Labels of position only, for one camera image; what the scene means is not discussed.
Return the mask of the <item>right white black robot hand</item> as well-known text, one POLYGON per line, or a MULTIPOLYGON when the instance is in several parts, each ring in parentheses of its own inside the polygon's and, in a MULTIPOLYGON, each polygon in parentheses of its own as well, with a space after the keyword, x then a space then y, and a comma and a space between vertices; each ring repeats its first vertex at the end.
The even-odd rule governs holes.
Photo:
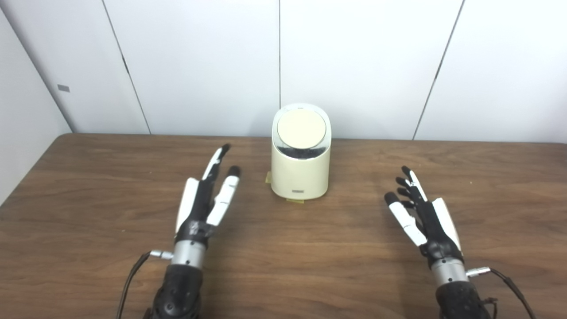
POLYGON ((384 195, 391 214, 429 266, 443 259, 464 262, 459 236, 443 198, 428 198, 416 173, 407 166, 401 170, 405 177, 396 178, 400 186, 397 192, 384 195))

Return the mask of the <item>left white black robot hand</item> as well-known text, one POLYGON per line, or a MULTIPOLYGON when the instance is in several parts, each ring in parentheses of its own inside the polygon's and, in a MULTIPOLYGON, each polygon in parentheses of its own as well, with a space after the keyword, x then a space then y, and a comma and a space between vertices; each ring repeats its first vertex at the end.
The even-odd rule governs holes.
POLYGON ((230 144, 225 144, 215 151, 200 179, 192 177, 186 180, 176 220, 176 244, 193 241, 207 245, 223 220, 241 177, 241 168, 231 166, 218 194, 213 194, 221 162, 230 148, 230 144))

